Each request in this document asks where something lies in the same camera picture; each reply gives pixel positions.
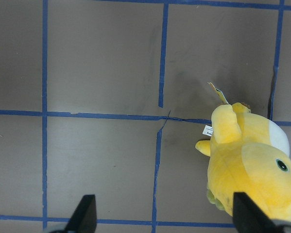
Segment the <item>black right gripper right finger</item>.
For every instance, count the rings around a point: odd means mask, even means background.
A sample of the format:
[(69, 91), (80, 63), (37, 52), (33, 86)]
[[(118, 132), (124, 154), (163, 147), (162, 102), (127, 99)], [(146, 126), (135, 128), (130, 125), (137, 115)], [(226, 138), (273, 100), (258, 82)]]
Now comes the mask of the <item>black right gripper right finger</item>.
[(278, 230), (244, 192), (233, 195), (233, 224), (239, 233), (276, 233)]

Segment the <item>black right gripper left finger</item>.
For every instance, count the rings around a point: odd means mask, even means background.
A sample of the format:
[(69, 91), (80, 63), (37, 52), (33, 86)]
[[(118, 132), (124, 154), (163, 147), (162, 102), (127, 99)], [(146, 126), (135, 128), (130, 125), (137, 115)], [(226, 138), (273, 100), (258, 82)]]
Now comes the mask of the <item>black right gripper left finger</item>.
[(65, 227), (66, 233), (94, 233), (97, 227), (95, 195), (84, 195)]

